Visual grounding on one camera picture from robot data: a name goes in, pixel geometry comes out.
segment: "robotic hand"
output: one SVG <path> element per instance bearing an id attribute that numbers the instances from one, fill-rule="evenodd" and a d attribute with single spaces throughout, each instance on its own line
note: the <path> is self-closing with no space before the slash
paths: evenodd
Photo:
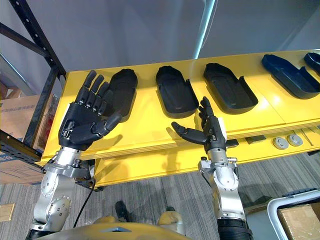
<path id="1" fill-rule="evenodd" d="M 227 157 L 226 138 L 209 100 L 200 102 L 199 116 L 203 131 L 185 128 L 175 121 L 172 127 L 183 139 L 204 145 L 208 155 L 202 157 L 198 168 L 212 188 L 213 208 L 221 240 L 253 240 L 238 194 L 238 168 L 235 157 Z"/>
<path id="2" fill-rule="evenodd" d="M 108 90 L 107 82 L 101 85 L 102 75 L 92 84 L 96 75 L 95 71 L 90 71 L 64 116 L 58 132 L 61 148 L 44 167 L 46 173 L 41 182 L 41 194 L 26 239 L 36 239 L 63 228 L 71 208 L 74 178 L 91 179 L 89 169 L 81 165 L 81 153 L 107 135 L 122 118 L 119 113 L 108 119 L 101 118 L 113 93 Z"/>

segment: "yellow table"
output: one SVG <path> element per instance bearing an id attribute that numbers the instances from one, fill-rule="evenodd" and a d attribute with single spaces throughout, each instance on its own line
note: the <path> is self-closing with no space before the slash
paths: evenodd
<path id="1" fill-rule="evenodd" d="M 310 152 L 320 149 L 320 130 L 317 127 L 295 131 L 285 131 L 266 135 L 266 140 L 248 144 L 244 138 L 238 139 L 239 145 L 227 149 L 228 157 L 236 157 L 239 164 L 261 161 Z M 279 150 L 273 145 L 275 137 L 286 138 L 297 134 L 303 140 L 301 146 L 292 146 Z M 205 156 L 204 147 L 189 145 L 169 149 L 123 155 L 112 158 L 101 158 L 95 161 L 94 178 L 96 187 L 130 182 L 146 178 L 162 177 L 172 174 L 198 171 L 201 156 Z"/>
<path id="2" fill-rule="evenodd" d="M 305 66 L 304 55 L 309 51 L 276 52 L 297 67 Z M 312 99 L 297 99 L 287 93 L 263 68 L 261 59 L 264 53 L 235 56 L 210 57 L 197 60 L 184 60 L 130 66 L 138 77 L 138 86 L 131 115 L 126 122 L 120 123 L 109 135 L 98 140 L 83 154 L 84 160 L 117 157 L 148 151 L 179 151 L 196 149 L 194 145 L 181 140 L 171 129 L 174 119 L 165 116 L 157 95 L 156 74 L 162 66 L 171 65 L 180 70 L 184 78 L 190 78 L 197 98 L 207 96 L 215 115 L 223 117 L 228 139 L 239 139 L 260 134 L 272 134 L 292 129 L 312 127 L 320 124 L 320 95 Z M 247 84 L 258 98 L 258 104 L 242 114 L 222 112 L 210 97 L 203 72 L 207 63 L 219 63 L 230 68 L 237 77 L 244 76 Z M 96 69 L 109 81 L 113 74 L 127 67 Z M 316 79 L 320 77 L 307 68 Z M 48 143 L 42 162 L 50 159 L 59 149 L 58 130 L 68 104 L 75 100 L 89 70 L 72 71 L 67 74 L 66 84 L 55 114 Z M 198 114 L 178 119 L 179 124 L 200 129 Z"/>

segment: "wire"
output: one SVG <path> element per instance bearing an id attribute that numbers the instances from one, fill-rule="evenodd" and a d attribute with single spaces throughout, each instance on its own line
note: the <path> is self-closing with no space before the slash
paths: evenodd
<path id="1" fill-rule="evenodd" d="M 203 41 L 203 44 L 202 44 L 201 48 L 204 47 L 204 45 L 205 45 L 205 43 L 206 43 L 206 41 L 207 41 L 207 38 L 208 38 L 208 36 L 209 36 L 212 23 L 214 22 L 214 17 L 215 17 L 215 15 L 216 15 L 217 6 L 218 6 L 218 0 L 216 0 L 216 2 L 215 2 L 215 8 L 214 8 L 214 12 L 213 12 L 213 14 L 212 14 L 212 19 L 211 19 L 210 27 L 209 27 L 209 30 L 208 30 L 208 32 L 207 32 L 207 34 L 206 34 L 206 37 L 205 37 L 205 39 L 204 39 L 204 41 Z"/>
<path id="2" fill-rule="evenodd" d="M 92 188 L 91 188 L 91 190 L 90 190 L 89 195 L 86 197 L 86 200 L 84 201 L 84 204 L 82 205 L 81 210 L 80 210 L 78 216 L 76 217 L 76 220 L 75 220 L 75 222 L 74 222 L 74 224 L 73 224 L 73 228 L 75 228 L 75 227 L 77 226 L 78 220 L 79 220 L 79 218 L 80 218 L 80 216 L 81 216 L 81 214 L 82 214 L 82 211 L 84 210 L 84 208 L 85 208 L 85 206 L 86 206 L 86 204 L 87 204 L 87 202 L 88 202 L 88 200 L 89 200 L 92 192 L 94 191 L 95 185 L 96 185 L 96 180 L 93 178 L 93 180 L 92 180 Z"/>
<path id="3" fill-rule="evenodd" d="M 211 188 L 210 182 L 206 179 L 205 175 L 203 173 L 201 173 L 201 175 L 204 178 L 204 180 L 206 181 L 206 183 L 209 185 L 209 187 Z"/>

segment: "cardboard box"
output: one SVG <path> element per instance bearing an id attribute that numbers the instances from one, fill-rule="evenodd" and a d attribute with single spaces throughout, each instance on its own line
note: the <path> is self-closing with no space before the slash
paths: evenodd
<path id="1" fill-rule="evenodd" d="M 9 160 L 0 162 L 1 184 L 38 184 L 42 181 L 44 174 L 35 166 L 20 160 Z"/>
<path id="2" fill-rule="evenodd" d="M 320 240 L 320 221 L 310 204 L 277 211 L 283 229 L 290 240 Z"/>
<path id="3" fill-rule="evenodd" d="M 8 88 L 0 81 L 0 100 L 6 99 Z"/>
<path id="4" fill-rule="evenodd" d="M 39 97 L 39 95 L 34 95 L 0 101 L 1 130 L 23 141 Z M 41 129 L 44 125 L 48 126 L 46 115 L 48 115 L 53 98 L 53 95 L 49 97 L 33 145 L 33 148 L 40 152 L 43 152 L 46 144 L 46 140 L 43 140 L 45 137 L 41 136 Z M 43 174 L 39 168 L 27 164 L 8 153 L 0 152 L 0 183 L 36 184 L 41 182 L 42 177 Z"/>
<path id="5" fill-rule="evenodd" d="M 320 202 L 316 202 L 316 203 L 311 203 L 310 204 L 312 207 L 312 210 L 314 211 L 316 217 L 319 219 L 320 221 Z"/>

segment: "black metal rack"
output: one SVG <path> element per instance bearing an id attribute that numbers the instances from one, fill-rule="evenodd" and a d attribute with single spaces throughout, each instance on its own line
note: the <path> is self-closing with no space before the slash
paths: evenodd
<path id="1" fill-rule="evenodd" d="M 35 107 L 30 124 L 24 136 L 23 142 L 8 135 L 4 131 L 0 131 L 1 151 L 10 154 L 28 164 L 37 166 L 35 162 L 40 161 L 42 154 L 33 149 L 33 144 L 39 129 L 42 116 L 44 114 L 49 96 L 53 89 L 56 78 L 58 78 L 62 85 L 66 78 L 66 70 L 59 61 L 48 39 L 38 24 L 34 14 L 32 13 L 26 0 L 9 0 L 16 14 L 20 18 L 24 27 L 30 34 L 34 43 L 16 31 L 7 27 L 0 22 L 0 33 L 22 46 L 34 51 L 35 53 L 44 57 L 49 64 L 51 70 L 45 81 L 38 103 Z"/>

